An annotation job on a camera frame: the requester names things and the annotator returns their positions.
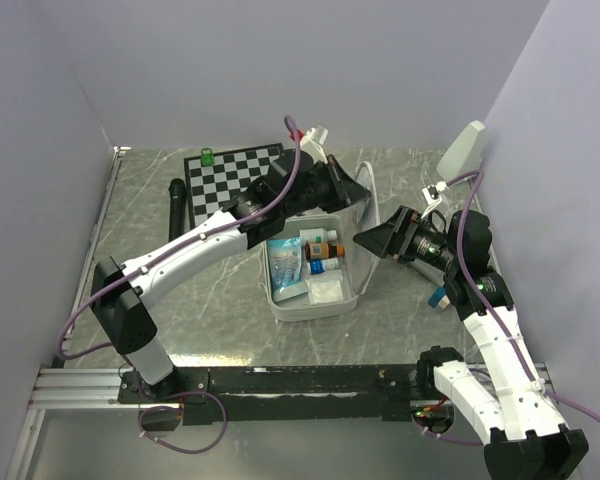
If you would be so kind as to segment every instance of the white plastic container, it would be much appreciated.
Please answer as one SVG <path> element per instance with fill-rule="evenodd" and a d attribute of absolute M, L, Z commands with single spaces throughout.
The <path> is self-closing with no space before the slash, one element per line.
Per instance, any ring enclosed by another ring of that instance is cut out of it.
<path fill-rule="evenodd" d="M 338 232 L 338 240 L 345 248 L 345 255 L 340 258 L 344 300 L 341 302 L 311 304 L 308 295 L 301 295 L 280 303 L 275 303 L 271 293 L 269 255 L 267 244 L 264 242 L 262 250 L 266 269 L 267 299 L 276 319 L 284 322 L 296 322 L 341 315 L 353 310 L 358 304 L 360 295 L 363 295 L 366 291 L 379 259 L 364 248 L 353 243 L 353 236 L 358 232 L 373 228 L 380 223 L 380 212 L 378 211 L 376 186 L 371 164 L 363 162 L 358 167 L 355 180 L 371 191 L 372 197 L 368 202 L 354 205 L 338 214 L 306 215 L 290 218 L 286 221 L 284 230 L 275 237 L 297 237 L 300 234 L 300 230 L 312 228 L 324 228 L 325 230 L 335 230 Z"/>

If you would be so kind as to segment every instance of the metal frame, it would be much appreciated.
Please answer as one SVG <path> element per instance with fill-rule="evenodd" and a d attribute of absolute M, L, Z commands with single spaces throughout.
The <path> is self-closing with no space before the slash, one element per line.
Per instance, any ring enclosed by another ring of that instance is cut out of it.
<path fill-rule="evenodd" d="M 93 254 L 98 243 L 98 238 L 100 237 L 100 232 L 102 231 L 104 217 L 107 214 L 107 210 L 109 209 L 109 203 L 111 202 L 113 186 L 118 176 L 118 172 L 120 171 L 120 162 L 129 150 L 131 150 L 131 148 L 129 147 L 113 147 L 113 157 L 111 159 L 111 173 L 109 174 L 109 181 L 107 182 L 107 186 L 105 188 L 105 194 L 102 200 L 102 207 L 100 208 L 100 215 L 98 215 L 98 220 L 96 221 L 96 224 L 93 227 L 93 232 L 91 233 L 91 238 L 89 239 L 89 249 L 87 250 L 87 254 L 85 255 L 84 263 L 82 265 L 82 272 L 80 273 L 78 288 L 76 290 L 76 295 L 73 299 L 72 311 L 75 310 L 76 307 L 80 304 L 82 292 L 84 291 L 85 284 L 87 283 L 87 277 L 89 276 L 91 260 L 93 259 Z M 65 343 L 63 344 L 63 348 L 69 348 L 72 333 L 73 329 L 67 334 Z M 16 444 L 13 457 L 11 458 L 11 464 L 9 465 L 9 469 L 7 470 L 7 480 L 26 479 L 27 473 L 29 472 L 29 466 L 31 465 L 31 459 L 33 458 L 33 453 L 35 451 L 36 443 L 38 441 L 38 436 L 40 434 L 40 429 L 42 428 L 42 422 L 44 420 L 45 413 L 46 409 L 40 409 L 35 407 L 32 408 L 30 402 L 29 411 L 27 412 L 27 415 L 25 417 L 24 425 L 22 426 L 22 431 L 20 432 L 18 443 Z"/>

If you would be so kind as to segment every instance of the gray floor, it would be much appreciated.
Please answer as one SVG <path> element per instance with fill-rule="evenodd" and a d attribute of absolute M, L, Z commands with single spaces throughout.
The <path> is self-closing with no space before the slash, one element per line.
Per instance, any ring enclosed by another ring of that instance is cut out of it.
<path fill-rule="evenodd" d="M 122 160 L 98 240 L 95 261 L 119 262 L 148 253 L 167 240 L 167 187 L 182 177 L 183 157 L 197 150 L 132 150 Z M 390 149 L 330 150 L 351 174 L 369 161 L 378 188 L 380 216 L 396 208 L 423 209 L 420 190 L 439 181 L 442 151 Z M 461 207 L 468 188 L 450 192 L 450 214 Z M 367 293 L 353 312 L 320 320 L 276 323 L 264 291 L 260 248 L 213 265 L 171 292 L 151 312 L 158 335 L 177 365 L 315 365 L 414 362 L 432 345 L 456 347 L 478 360 L 470 335 L 453 309 L 427 305 L 434 286 L 415 271 L 390 260 L 380 262 Z M 106 341 L 90 312 L 77 322 L 72 350 Z M 113 349 L 70 366 L 116 367 Z"/>

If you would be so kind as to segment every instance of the white wall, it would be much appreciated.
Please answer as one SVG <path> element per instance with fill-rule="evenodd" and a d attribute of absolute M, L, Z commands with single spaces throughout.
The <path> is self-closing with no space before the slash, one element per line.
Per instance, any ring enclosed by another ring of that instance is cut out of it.
<path fill-rule="evenodd" d="M 114 145 L 442 147 L 484 119 L 547 0 L 34 0 Z"/>
<path fill-rule="evenodd" d="M 0 478 L 69 313 L 111 151 L 34 6 L 0 0 Z"/>
<path fill-rule="evenodd" d="M 538 360 L 600 412 L 600 1 L 552 0 L 487 117 L 482 196 Z M 585 478 L 600 479 L 600 427 Z"/>

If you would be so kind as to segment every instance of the checkered board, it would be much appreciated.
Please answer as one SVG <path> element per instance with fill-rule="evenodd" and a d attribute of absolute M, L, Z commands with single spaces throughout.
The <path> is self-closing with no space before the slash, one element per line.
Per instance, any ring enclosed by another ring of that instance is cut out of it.
<path fill-rule="evenodd" d="M 213 166 L 203 167 L 200 156 L 184 159 L 189 222 L 195 228 L 229 200 L 269 170 L 282 153 L 282 144 L 262 145 L 213 154 Z"/>

